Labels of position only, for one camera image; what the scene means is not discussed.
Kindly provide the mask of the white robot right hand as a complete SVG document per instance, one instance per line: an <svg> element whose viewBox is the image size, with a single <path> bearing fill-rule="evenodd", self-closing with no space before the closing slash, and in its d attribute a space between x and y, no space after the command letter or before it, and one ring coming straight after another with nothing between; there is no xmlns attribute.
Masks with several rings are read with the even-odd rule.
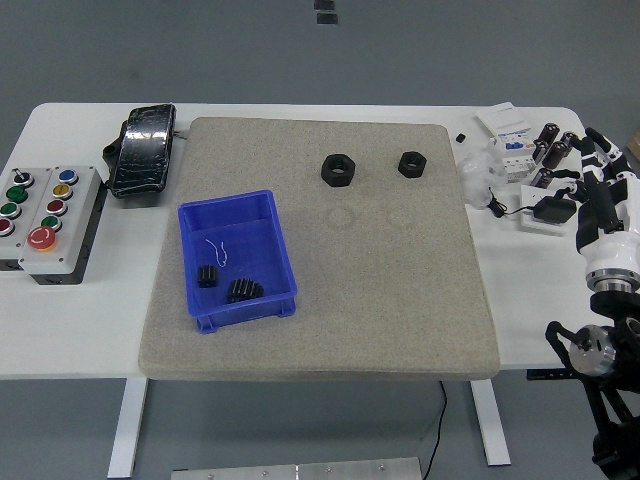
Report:
<svg viewBox="0 0 640 480"><path fill-rule="evenodd" d="M581 155L576 250L586 277L606 272L639 278L639 177L625 153L595 129L571 146Z"/></svg>

